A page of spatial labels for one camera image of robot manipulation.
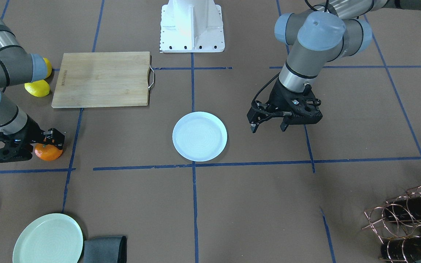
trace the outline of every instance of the lemon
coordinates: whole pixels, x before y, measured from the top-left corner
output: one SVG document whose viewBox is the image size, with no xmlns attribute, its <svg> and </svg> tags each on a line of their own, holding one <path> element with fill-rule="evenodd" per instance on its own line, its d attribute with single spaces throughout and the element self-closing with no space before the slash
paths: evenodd
<svg viewBox="0 0 421 263">
<path fill-rule="evenodd" d="M 43 58 L 43 60 L 45 60 L 46 67 L 48 69 L 48 73 L 46 74 L 45 78 L 48 78 L 52 74 L 52 63 L 50 62 L 50 60 L 48 60 L 48 58 Z"/>
<path fill-rule="evenodd" d="M 25 90 L 35 97 L 45 97 L 50 93 L 50 85 L 45 80 L 25 83 Z"/>
</svg>

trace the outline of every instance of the white plate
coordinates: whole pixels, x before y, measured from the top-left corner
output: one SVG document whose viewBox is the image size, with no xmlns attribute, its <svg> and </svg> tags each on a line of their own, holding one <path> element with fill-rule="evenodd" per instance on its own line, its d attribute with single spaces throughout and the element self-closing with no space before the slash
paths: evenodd
<svg viewBox="0 0 421 263">
<path fill-rule="evenodd" d="M 13 263 L 77 263 L 84 239 L 79 225 L 64 214 L 48 214 L 30 223 L 20 234 Z"/>
<path fill-rule="evenodd" d="M 227 130 L 214 115 L 197 111 L 183 116 L 173 129 L 173 145 L 186 159 L 211 160 L 225 148 Z"/>
</svg>

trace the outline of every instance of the gray cloth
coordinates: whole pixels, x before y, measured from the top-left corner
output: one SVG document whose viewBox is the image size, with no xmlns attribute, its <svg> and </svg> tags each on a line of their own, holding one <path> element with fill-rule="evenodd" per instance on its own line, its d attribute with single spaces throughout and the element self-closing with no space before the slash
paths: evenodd
<svg viewBox="0 0 421 263">
<path fill-rule="evenodd" d="M 104 236 L 84 241 L 84 263 L 126 263 L 126 237 Z"/>
</svg>

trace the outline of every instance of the blue grid line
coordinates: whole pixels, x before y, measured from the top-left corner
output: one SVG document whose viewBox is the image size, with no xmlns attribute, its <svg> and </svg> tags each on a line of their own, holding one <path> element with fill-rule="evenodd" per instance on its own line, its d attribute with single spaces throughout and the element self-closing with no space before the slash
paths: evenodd
<svg viewBox="0 0 421 263">
<path fill-rule="evenodd" d="M 198 163 L 196 167 L 279 165 L 279 164 L 304 164 L 304 163 L 311 163 L 311 161 L 310 160 L 286 160 L 286 161 L 255 161 L 255 162 L 247 162 L 247 163 Z"/>
<path fill-rule="evenodd" d="M 386 157 L 386 158 L 314 160 L 314 163 L 366 163 L 370 161 L 395 161 L 395 160 L 421 160 L 421 157 Z"/>
<path fill-rule="evenodd" d="M 67 172 L 69 168 L 59 169 L 27 169 L 27 170 L 0 170 L 0 174 L 28 174 L 28 173 L 48 173 L 48 172 Z"/>
<path fill-rule="evenodd" d="M 197 232 L 196 162 L 193 161 L 193 209 L 194 209 L 194 262 L 199 263 L 199 238 Z"/>
<path fill-rule="evenodd" d="M 388 68 L 421 68 L 421 65 L 388 65 Z M 323 68 L 384 68 L 384 65 L 333 65 Z M 281 66 L 270 66 L 269 69 L 282 69 Z"/>
<path fill-rule="evenodd" d="M 98 15 L 97 30 L 95 31 L 94 44 L 92 45 L 92 52 L 95 52 L 95 47 L 97 46 L 98 32 L 100 31 L 100 24 L 102 23 L 104 5 L 105 5 L 105 0 L 102 0 L 102 4 L 100 5 L 100 13 Z"/>
<path fill-rule="evenodd" d="M 191 164 L 170 164 L 170 165 L 142 165 L 142 166 L 117 166 L 117 167 L 95 167 L 94 171 L 112 171 L 112 170 L 139 170 L 139 169 L 164 169 L 164 168 L 186 168 L 192 167 Z"/>
<path fill-rule="evenodd" d="M 388 65 L 389 68 L 421 68 L 421 65 Z"/>
<path fill-rule="evenodd" d="M 194 53 L 191 53 L 191 111 L 194 112 Z"/>
<path fill-rule="evenodd" d="M 277 11 L 279 12 L 279 16 L 281 16 L 282 15 L 282 12 L 280 11 L 280 3 L 279 3 L 279 0 L 276 0 L 276 3 L 277 3 Z"/>
<path fill-rule="evenodd" d="M 83 111 L 84 111 L 84 108 L 80 108 L 79 117 L 77 118 L 76 134 L 74 136 L 74 142 L 72 143 L 72 154 L 71 154 L 71 159 L 69 160 L 69 170 L 67 171 L 67 176 L 66 176 L 65 190 L 64 190 L 64 195 L 63 195 L 63 209 L 61 210 L 61 213 L 64 213 L 64 209 L 66 206 L 66 199 L 67 199 L 67 190 L 68 190 L 67 186 L 69 185 L 69 181 L 71 180 L 71 172 L 74 171 L 74 169 L 72 168 L 72 164 L 74 163 L 74 156 L 76 154 L 77 139 L 79 138 L 80 123 L 82 121 Z"/>
<path fill-rule="evenodd" d="M 277 10 L 279 11 L 279 17 L 282 15 L 282 12 L 280 11 L 280 3 L 279 0 L 276 0 L 277 3 Z M 290 49 L 288 45 L 285 45 L 285 48 L 287 49 L 287 55 L 290 53 Z M 308 148 L 308 153 L 310 155 L 310 160 L 311 160 L 311 168 L 313 169 L 313 173 L 316 172 L 316 168 L 314 167 L 314 162 L 313 162 L 313 153 L 311 152 L 311 144 L 310 144 L 310 137 L 308 136 L 308 130 L 306 130 L 306 125 L 304 126 L 304 134 L 306 136 L 306 147 Z"/>
<path fill-rule="evenodd" d="M 326 215 L 324 215 L 324 211 L 322 208 L 319 208 L 319 210 L 321 210 L 321 215 L 323 216 L 324 229 L 326 230 L 327 243 L 329 243 L 329 251 L 331 251 L 332 263 L 336 263 L 334 247 L 332 245 L 331 233 L 329 232 L 329 226 L 327 225 Z"/>
<path fill-rule="evenodd" d="M 9 6 L 9 1 L 10 1 L 10 0 L 6 0 L 6 4 L 4 5 L 3 12 L 1 13 L 1 20 L 3 20 L 3 19 L 4 19 L 5 12 L 7 11 L 7 7 Z"/>
<path fill-rule="evenodd" d="M 365 21 L 367 23 L 369 23 L 366 15 L 364 15 L 364 18 L 365 18 Z M 396 84 L 394 83 L 394 80 L 392 79 L 391 73 L 389 72 L 389 68 L 388 68 L 388 65 L 386 64 L 386 60 L 384 59 L 383 52 L 381 52 L 381 49 L 379 48 L 378 42 L 377 42 L 376 37 L 375 37 L 374 34 L 372 35 L 372 37 L 373 37 L 373 40 L 375 42 L 376 48 L 378 49 L 379 56 L 381 57 L 381 61 L 384 64 L 384 68 L 386 69 L 387 75 L 389 77 L 389 81 L 391 82 L 392 88 L 394 89 L 394 93 L 396 94 L 397 100 L 399 102 L 399 106 L 401 106 L 402 113 L 404 114 L 404 117 L 406 118 L 407 125 L 409 126 L 410 132 L 412 133 L 412 137 L 414 137 L 414 141 L 416 143 L 417 149 L 418 149 L 418 151 L 420 153 L 420 157 L 421 157 L 421 147 L 420 147 L 420 144 L 419 144 L 419 142 L 417 140 L 417 136 L 416 136 L 416 134 L 414 132 L 414 128 L 412 127 L 412 125 L 410 123 L 410 120 L 409 120 L 409 118 L 407 116 L 406 109 L 404 108 L 404 105 L 402 103 L 401 97 L 399 96 L 399 92 L 397 91 Z"/>
<path fill-rule="evenodd" d="M 9 5 L 9 2 L 10 2 L 10 0 L 7 0 L 6 1 L 6 4 L 5 4 L 4 9 L 3 9 L 3 12 L 1 13 L 1 20 L 4 19 L 5 12 L 7 11 L 7 6 Z"/>
<path fill-rule="evenodd" d="M 286 161 L 254 161 L 242 163 L 197 163 L 196 167 L 220 167 L 220 166 L 252 166 L 252 165 L 290 165 L 290 164 L 312 164 L 312 163 L 367 163 L 372 161 L 401 161 L 421 160 L 421 156 L 411 157 L 384 157 L 384 158 L 355 158 L 355 159 L 332 159 L 332 160 L 286 160 Z M 93 171 L 108 170 L 135 170 L 135 169 L 163 169 L 163 168 L 189 168 L 192 164 L 170 164 L 170 165 L 142 165 L 142 166 L 117 166 L 117 167 L 95 167 Z"/>
<path fill-rule="evenodd" d="M 153 67 L 154 70 L 217 70 L 217 69 L 233 69 L 231 66 L 211 66 L 211 67 Z"/>
<path fill-rule="evenodd" d="M 304 133 L 306 135 L 306 145 L 308 145 L 308 153 L 310 154 L 311 167 L 313 168 L 313 173 L 316 173 L 316 168 L 314 167 L 313 153 L 311 152 L 310 138 L 308 137 L 308 130 L 306 130 L 306 125 L 303 125 L 303 126 L 304 126 Z"/>
</svg>

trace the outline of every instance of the wooden cutting board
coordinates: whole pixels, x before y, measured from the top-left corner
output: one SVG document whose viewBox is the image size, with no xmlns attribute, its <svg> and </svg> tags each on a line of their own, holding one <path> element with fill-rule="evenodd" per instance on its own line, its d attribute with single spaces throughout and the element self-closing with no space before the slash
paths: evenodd
<svg viewBox="0 0 421 263">
<path fill-rule="evenodd" d="M 150 52 L 65 53 L 53 108 L 146 106 Z"/>
</svg>

